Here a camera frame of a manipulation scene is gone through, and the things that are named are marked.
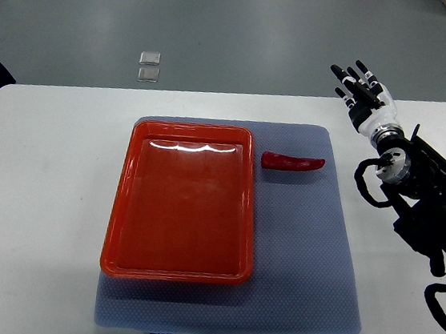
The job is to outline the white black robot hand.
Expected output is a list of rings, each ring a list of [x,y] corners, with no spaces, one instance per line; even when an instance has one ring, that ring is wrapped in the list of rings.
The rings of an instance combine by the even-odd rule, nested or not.
[[[342,86],[335,88],[335,93],[344,101],[352,126],[374,148],[385,139],[403,138],[403,128],[396,118],[398,110],[388,88],[360,60],[356,67],[358,71],[330,66]]]

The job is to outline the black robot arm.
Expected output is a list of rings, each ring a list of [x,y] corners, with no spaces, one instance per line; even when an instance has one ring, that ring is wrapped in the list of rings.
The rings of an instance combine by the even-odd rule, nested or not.
[[[373,207],[393,208],[394,231],[429,259],[434,276],[444,276],[446,159],[417,134],[405,138],[395,124],[377,127],[370,142],[379,157],[356,168],[358,191]]]

